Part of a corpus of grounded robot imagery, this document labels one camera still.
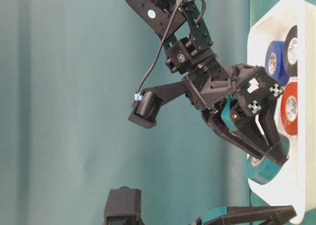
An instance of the black metal bracket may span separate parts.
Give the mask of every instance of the black metal bracket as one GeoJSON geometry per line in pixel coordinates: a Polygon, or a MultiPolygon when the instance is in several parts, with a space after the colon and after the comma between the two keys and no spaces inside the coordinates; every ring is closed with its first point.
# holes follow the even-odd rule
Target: black metal bracket
{"type": "Polygon", "coordinates": [[[296,216],[293,206],[227,207],[227,214],[203,225],[238,225],[263,221],[260,225],[283,225],[296,216]]]}

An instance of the white tray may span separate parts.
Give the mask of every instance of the white tray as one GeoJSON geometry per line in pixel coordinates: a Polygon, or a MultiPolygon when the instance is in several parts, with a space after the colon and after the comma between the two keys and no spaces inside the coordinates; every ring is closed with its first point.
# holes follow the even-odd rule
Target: white tray
{"type": "Polygon", "coordinates": [[[273,40],[285,41],[290,28],[298,26],[298,136],[289,136],[280,119],[278,100],[275,120],[278,131],[290,139],[289,160],[266,185],[252,180],[250,188],[270,205],[293,205],[299,224],[306,211],[316,208],[316,6],[305,0],[280,0],[250,30],[247,62],[264,66],[273,40]]]}

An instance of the teal curtain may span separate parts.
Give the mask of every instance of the teal curtain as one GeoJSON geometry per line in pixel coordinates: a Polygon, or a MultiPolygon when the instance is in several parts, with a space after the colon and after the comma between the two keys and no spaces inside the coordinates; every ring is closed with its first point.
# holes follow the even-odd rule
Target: teal curtain
{"type": "MultiPolygon", "coordinates": [[[[248,1],[206,0],[223,65],[246,61],[248,1]]],[[[149,225],[248,205],[245,153],[185,97],[152,130],[127,121],[159,39],[124,0],[0,0],[0,19],[0,224],[99,225],[121,186],[149,225]]],[[[180,80],[164,62],[146,86],[180,80]]]]}

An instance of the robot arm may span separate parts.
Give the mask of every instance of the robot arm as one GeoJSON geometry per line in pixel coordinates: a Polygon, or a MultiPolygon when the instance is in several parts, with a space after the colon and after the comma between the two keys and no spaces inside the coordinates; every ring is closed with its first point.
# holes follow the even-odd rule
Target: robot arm
{"type": "MultiPolygon", "coordinates": [[[[112,189],[104,210],[103,225],[144,225],[141,219],[141,191],[112,189]]],[[[283,225],[296,216],[292,206],[218,207],[191,225],[238,225],[264,221],[260,225],[283,225]]]]}
{"type": "Polygon", "coordinates": [[[263,67],[240,64],[223,68],[211,49],[213,41],[203,20],[205,1],[200,0],[201,12],[197,0],[181,1],[126,0],[161,39],[171,73],[185,74],[178,83],[139,88],[129,120],[152,128],[160,107],[185,94],[217,135],[258,160],[266,156],[282,166],[287,156],[274,122],[281,87],[263,67]],[[185,22],[190,33],[177,39],[175,32],[185,22]],[[253,82],[257,89],[251,91],[253,82]]]}

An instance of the black tape roll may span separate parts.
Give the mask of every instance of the black tape roll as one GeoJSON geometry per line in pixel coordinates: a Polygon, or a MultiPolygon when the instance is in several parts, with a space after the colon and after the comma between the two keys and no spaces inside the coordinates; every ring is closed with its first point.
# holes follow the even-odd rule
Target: black tape roll
{"type": "Polygon", "coordinates": [[[145,92],[140,101],[136,114],[140,117],[154,122],[162,104],[162,99],[152,92],[145,92]]]}
{"type": "Polygon", "coordinates": [[[285,72],[290,76],[297,76],[297,25],[293,26],[288,32],[284,44],[283,63],[285,72]]]}

